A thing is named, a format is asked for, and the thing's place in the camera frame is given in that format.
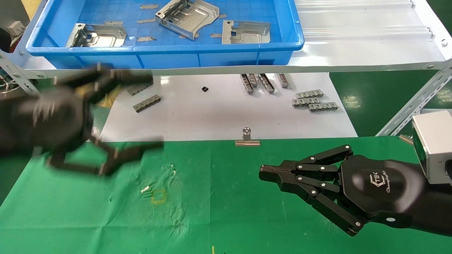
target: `logo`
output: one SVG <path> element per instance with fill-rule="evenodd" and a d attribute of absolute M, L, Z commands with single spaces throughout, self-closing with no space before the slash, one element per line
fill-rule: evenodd
<path fill-rule="evenodd" d="M 390 180 L 389 180 L 389 175 L 386 174 L 386 171 L 382 171 L 383 175 L 379 175 L 378 172 L 372 172 L 373 174 L 370 174 L 370 182 L 377 186 L 383 186 L 386 184 L 386 192 L 390 193 L 391 192 L 391 186 L 390 186 Z"/>
<path fill-rule="evenodd" d="M 373 174 L 370 175 L 370 182 L 377 187 L 386 184 L 385 179 L 382 176 L 380 176 L 378 172 L 377 173 L 373 172 Z"/>

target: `metal clip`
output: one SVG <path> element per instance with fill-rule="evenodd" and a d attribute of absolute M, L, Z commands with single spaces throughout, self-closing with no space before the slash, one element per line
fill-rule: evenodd
<path fill-rule="evenodd" d="M 245 127 L 243 129 L 243 140 L 236 140 L 236 146 L 260 146 L 259 140 L 251 140 L 251 129 Z"/>

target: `green floor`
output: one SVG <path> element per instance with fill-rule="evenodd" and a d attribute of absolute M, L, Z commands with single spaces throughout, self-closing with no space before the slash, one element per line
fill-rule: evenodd
<path fill-rule="evenodd" d="M 450 0 L 428 2 L 451 33 Z M 331 73 L 330 77 L 357 134 L 374 136 L 434 74 L 435 71 L 387 71 Z M 42 87 L 51 85 L 48 80 L 42 80 L 40 83 Z M 452 108 L 452 84 L 449 83 L 443 88 L 428 103 L 427 108 Z M 108 111 L 97 110 L 96 113 L 99 115 L 97 119 L 106 120 Z M 13 180 L 22 172 L 28 158 L 17 156 L 8 160 L 0 159 L 0 204 L 13 185 Z"/>

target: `metal connector strip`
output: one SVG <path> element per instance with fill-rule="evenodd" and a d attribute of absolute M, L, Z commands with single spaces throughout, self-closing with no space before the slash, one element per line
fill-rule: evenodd
<path fill-rule="evenodd" d="M 251 85 L 257 87 L 257 74 L 248 74 L 248 77 L 250 78 Z"/>
<path fill-rule="evenodd" d="M 313 90 L 313 91 L 307 91 L 307 92 L 301 92 L 297 93 L 295 97 L 297 99 L 304 99 L 304 98 L 313 98 L 313 97 L 323 97 L 324 93 L 320 90 Z"/>
<path fill-rule="evenodd" d="M 128 92 L 131 96 L 134 96 L 134 95 L 136 95 L 137 93 L 143 91 L 144 89 L 150 87 L 151 85 L 152 85 L 152 84 L 142 84 L 142 85 L 137 85 L 137 86 L 134 86 L 134 87 L 130 88 L 129 90 L 127 90 L 127 92 Z"/>
<path fill-rule="evenodd" d="M 321 103 L 318 98 L 306 98 L 306 99 L 293 99 L 292 107 L 302 107 L 307 106 L 309 104 L 319 104 Z"/>
<path fill-rule="evenodd" d="M 248 78 L 248 75 L 246 74 L 240 74 L 242 78 L 243 86 L 245 87 L 245 90 L 248 94 L 252 94 L 254 92 L 253 86 L 251 85 L 250 79 Z"/>
<path fill-rule="evenodd" d="M 287 80 L 287 77 L 284 73 L 279 73 L 278 78 L 282 88 L 289 87 L 289 81 Z"/>
<path fill-rule="evenodd" d="M 146 108 L 160 102 L 162 100 L 162 98 L 158 95 L 154 95 L 152 97 L 150 97 L 149 99 L 146 99 L 140 103 L 138 103 L 137 105 L 133 106 L 133 109 L 139 113 L 143 110 L 145 110 Z"/>
<path fill-rule="evenodd" d="M 271 94 L 274 93 L 275 87 L 272 85 L 272 83 L 268 79 L 267 75 L 265 75 L 264 73 L 261 73 L 261 74 L 259 74 L 259 79 L 260 79 L 260 82 L 262 82 L 262 84 L 264 85 L 264 88 L 269 93 L 271 93 Z"/>
<path fill-rule="evenodd" d="M 338 105 L 336 105 L 336 103 L 334 103 L 334 102 L 309 104 L 308 107 L 309 107 L 309 111 L 311 111 L 311 112 L 330 111 L 330 110 L 338 109 Z"/>

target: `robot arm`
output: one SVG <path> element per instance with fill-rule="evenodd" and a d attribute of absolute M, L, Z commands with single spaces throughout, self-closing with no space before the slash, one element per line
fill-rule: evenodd
<path fill-rule="evenodd" d="M 94 83 L 94 88 L 79 98 L 74 88 Z M 48 164 L 71 171 L 111 175 L 122 164 L 141 159 L 148 149 L 162 142 L 119 151 L 91 136 L 93 120 L 90 105 L 102 100 L 119 84 L 135 85 L 153 82 L 152 74 L 133 75 L 127 70 L 110 70 L 97 65 L 84 75 L 59 80 L 57 89 L 41 96 L 0 101 L 0 152 L 13 153 L 41 147 L 50 151 Z M 90 140 L 108 154 L 100 167 L 65 163 L 66 154 Z"/>
<path fill-rule="evenodd" d="M 452 236 L 452 186 L 429 184 L 419 164 L 371 160 L 344 145 L 263 165 L 259 178 L 298 195 L 351 236 L 370 222 Z"/>

